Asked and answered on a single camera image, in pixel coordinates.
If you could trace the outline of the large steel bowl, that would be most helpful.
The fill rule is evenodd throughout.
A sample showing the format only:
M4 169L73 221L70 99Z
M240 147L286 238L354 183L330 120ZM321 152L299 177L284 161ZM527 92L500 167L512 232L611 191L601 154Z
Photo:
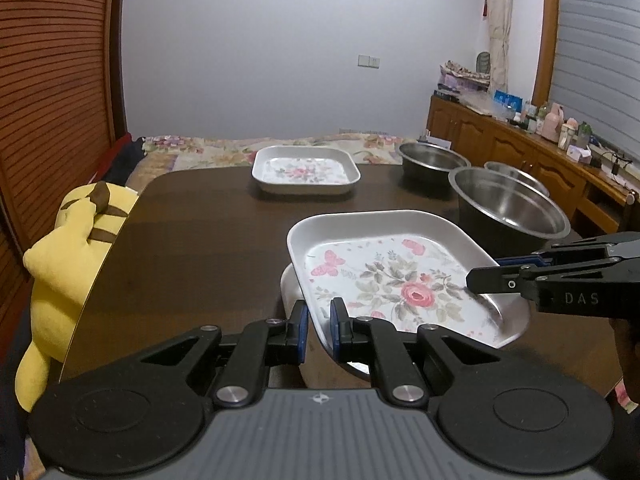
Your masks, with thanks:
M451 170L460 228L495 258L527 255L564 240L570 220L536 188L480 167Z

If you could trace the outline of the large floral square plate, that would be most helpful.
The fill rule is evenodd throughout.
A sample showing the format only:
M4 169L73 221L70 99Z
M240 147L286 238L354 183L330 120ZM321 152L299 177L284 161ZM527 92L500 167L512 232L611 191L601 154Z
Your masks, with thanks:
M413 333L423 323L502 348L529 324L518 295L474 294L468 273L495 260L449 220L418 210L317 214L286 237L319 344L332 349L330 302Z

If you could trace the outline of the wooden sideboard cabinet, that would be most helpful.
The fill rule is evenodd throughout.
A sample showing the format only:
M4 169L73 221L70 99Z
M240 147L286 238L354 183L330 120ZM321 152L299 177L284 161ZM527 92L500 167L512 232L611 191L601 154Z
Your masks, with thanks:
M578 164L554 144L455 102L431 96L426 128L474 166L504 162L541 182L582 236L638 231L639 193Z

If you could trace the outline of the small steel bowl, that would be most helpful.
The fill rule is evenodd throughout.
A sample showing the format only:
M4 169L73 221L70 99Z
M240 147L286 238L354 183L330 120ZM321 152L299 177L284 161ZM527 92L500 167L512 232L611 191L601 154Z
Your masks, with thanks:
M541 182L532 177L530 174L526 174L525 171L519 170L518 168L504 164L503 162L485 162L484 168L498 172L499 174L504 174L511 179L518 180L530 186L531 188L534 188L538 192L541 192L541 194L544 194L544 196L550 196L549 191Z

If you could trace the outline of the far steel bowl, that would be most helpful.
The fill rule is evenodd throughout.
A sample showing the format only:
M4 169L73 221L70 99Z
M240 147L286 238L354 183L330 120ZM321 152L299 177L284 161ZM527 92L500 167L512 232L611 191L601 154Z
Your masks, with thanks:
M434 144L403 143L397 153L408 178L438 185L449 183L452 170L471 166L462 155Z

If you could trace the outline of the pink bottle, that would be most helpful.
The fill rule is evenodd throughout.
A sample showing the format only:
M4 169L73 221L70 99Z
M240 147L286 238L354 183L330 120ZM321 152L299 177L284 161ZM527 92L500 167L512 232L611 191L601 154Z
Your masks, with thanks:
M540 136L547 141L557 144L560 140L560 133L563 124L563 107L558 103L552 103L547 115L544 116Z

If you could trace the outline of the grey window blind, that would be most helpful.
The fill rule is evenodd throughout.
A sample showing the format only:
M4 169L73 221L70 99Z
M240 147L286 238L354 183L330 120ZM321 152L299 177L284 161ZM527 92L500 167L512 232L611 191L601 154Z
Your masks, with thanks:
M550 98L639 158L639 0L559 0Z

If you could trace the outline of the blue box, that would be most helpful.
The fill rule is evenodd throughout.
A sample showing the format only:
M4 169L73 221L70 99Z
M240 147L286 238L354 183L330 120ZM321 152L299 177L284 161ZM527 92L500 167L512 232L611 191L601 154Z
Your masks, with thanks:
M519 96L506 93L502 90L496 90L494 92L494 101L507 110L512 110L513 113L520 114L523 107L523 100Z

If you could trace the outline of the stack of folded cloths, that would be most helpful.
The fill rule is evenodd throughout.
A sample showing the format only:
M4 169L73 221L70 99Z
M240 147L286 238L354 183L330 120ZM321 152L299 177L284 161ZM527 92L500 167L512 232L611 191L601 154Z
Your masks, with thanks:
M490 76L473 72L466 67L452 61L439 65L440 75L437 89L451 94L470 92L487 92Z

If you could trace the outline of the yellow plush toy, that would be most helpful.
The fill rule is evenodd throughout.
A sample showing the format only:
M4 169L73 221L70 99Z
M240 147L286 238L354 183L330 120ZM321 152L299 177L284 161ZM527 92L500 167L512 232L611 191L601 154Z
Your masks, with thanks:
M46 390L51 363L65 360L94 280L137 200L131 188L103 181L74 188L54 229L24 253L34 278L32 341L17 367L15 395L25 412Z

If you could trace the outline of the floral bed blanket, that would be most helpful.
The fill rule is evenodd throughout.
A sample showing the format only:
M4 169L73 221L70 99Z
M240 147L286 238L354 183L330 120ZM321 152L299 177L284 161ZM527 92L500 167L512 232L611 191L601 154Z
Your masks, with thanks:
M407 138L378 132L343 132L295 140L260 138L248 140L205 139L192 136L149 136L143 142L144 159L128 177L126 185L142 193L155 178L168 172L253 165L256 153L273 145L328 146L352 155L358 165L398 165L397 148Z

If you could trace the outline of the beige curtain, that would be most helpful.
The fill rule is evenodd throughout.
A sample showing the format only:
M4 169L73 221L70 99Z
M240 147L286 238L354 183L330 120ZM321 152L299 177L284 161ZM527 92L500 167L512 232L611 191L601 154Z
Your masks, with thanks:
M513 0L487 0L490 88L508 91Z

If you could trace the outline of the wooden slatted wardrobe door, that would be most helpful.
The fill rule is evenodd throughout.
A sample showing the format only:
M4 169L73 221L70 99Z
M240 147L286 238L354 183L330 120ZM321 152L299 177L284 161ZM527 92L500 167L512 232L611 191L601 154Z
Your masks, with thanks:
M1 0L1 350L27 307L24 252L126 133L122 0Z

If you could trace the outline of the white wall switch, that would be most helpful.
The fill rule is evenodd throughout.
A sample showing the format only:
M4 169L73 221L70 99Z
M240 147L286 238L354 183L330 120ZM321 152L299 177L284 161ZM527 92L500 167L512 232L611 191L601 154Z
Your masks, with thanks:
M369 55L358 55L357 66L363 68L373 68L378 70L380 68L380 59Z

